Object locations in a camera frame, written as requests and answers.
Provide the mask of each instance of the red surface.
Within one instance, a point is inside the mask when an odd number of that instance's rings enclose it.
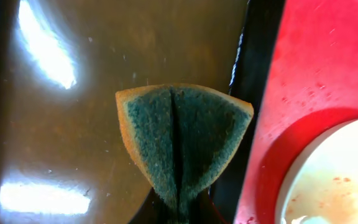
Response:
[[[324,130],[358,118],[358,1],[288,0],[235,223],[273,224],[282,180]]]

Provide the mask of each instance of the brown glossy surface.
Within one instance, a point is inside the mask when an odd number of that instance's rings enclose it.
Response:
[[[227,91],[246,2],[54,0],[5,6],[0,223],[127,223],[150,185],[123,146],[115,92],[172,82]],[[42,203],[40,194],[50,201]],[[86,202],[87,210],[80,205]]]

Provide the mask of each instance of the green sponge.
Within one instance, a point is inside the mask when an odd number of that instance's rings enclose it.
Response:
[[[171,219],[187,222],[191,202],[236,152],[252,106],[189,84],[119,91],[116,99],[128,153],[167,204]]]

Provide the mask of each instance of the white plate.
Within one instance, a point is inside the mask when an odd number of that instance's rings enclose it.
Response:
[[[358,224],[358,120],[324,132],[295,159],[275,223]]]

